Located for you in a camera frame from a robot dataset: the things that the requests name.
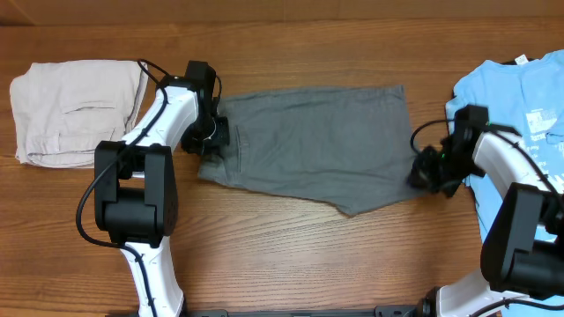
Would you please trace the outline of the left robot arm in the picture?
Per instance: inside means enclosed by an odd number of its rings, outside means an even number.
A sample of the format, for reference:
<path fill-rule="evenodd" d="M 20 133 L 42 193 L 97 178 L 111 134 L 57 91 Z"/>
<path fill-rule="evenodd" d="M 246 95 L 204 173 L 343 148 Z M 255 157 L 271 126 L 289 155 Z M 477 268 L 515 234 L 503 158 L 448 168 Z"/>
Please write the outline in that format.
<path fill-rule="evenodd" d="M 178 219 L 173 154 L 216 154 L 230 143 L 228 119 L 218 114 L 221 80 L 206 62 L 190 61 L 182 76 L 164 73 L 155 99 L 137 126 L 94 151 L 94 197 L 105 247 L 126 258 L 137 290 L 138 316 L 185 316 L 170 237 Z"/>

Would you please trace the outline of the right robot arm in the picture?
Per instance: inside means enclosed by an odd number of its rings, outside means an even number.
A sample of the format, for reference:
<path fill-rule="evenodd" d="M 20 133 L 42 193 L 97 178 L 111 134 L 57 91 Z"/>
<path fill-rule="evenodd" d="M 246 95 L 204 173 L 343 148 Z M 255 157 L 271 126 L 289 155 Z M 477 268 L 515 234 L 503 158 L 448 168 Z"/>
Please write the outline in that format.
<path fill-rule="evenodd" d="M 490 122 L 486 107 L 468 105 L 451 118 L 441 149 L 416 149 L 407 182 L 453 196 L 470 175 L 488 177 L 502 198 L 483 242 L 480 267 L 432 289 L 411 316 L 490 316 L 511 305 L 551 311 L 563 293 L 563 189 L 543 174 L 513 127 Z"/>

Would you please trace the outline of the grey shorts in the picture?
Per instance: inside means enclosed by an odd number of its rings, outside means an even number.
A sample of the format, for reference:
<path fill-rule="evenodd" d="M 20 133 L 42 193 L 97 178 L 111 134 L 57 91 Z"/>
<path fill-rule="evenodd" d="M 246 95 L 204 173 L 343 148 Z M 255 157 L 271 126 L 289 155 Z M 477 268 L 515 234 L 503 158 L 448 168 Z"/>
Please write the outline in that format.
<path fill-rule="evenodd" d="M 203 158 L 202 180 L 329 203 L 356 216 L 423 196 L 401 85 L 308 87 L 222 100 L 230 143 Z"/>

